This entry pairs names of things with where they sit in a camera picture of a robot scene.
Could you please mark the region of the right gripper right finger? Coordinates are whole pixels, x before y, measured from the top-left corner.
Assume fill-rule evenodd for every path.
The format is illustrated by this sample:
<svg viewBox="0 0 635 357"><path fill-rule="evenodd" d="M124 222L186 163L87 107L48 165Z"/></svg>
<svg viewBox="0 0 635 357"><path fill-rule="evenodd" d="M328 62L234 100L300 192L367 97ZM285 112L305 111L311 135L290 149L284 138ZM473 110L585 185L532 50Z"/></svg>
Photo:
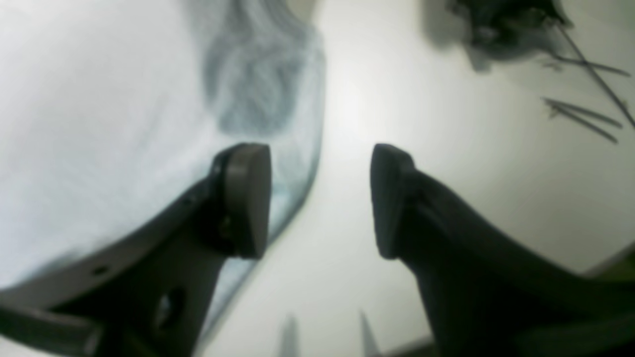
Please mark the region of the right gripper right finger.
<svg viewBox="0 0 635 357"><path fill-rule="evenodd" d="M634 284L570 273L512 240L408 152L374 146L375 239L417 281L441 357L632 357Z"/></svg>

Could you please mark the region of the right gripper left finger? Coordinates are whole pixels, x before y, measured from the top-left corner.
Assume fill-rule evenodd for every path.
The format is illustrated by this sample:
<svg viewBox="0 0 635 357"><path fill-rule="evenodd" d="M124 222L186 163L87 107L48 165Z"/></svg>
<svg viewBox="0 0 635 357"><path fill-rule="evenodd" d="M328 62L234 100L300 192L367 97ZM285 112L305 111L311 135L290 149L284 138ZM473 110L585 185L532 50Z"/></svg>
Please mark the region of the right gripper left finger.
<svg viewBox="0 0 635 357"><path fill-rule="evenodd" d="M265 253L271 179L268 145L219 152L131 235L2 290L2 336L69 357L191 357L225 261Z"/></svg>

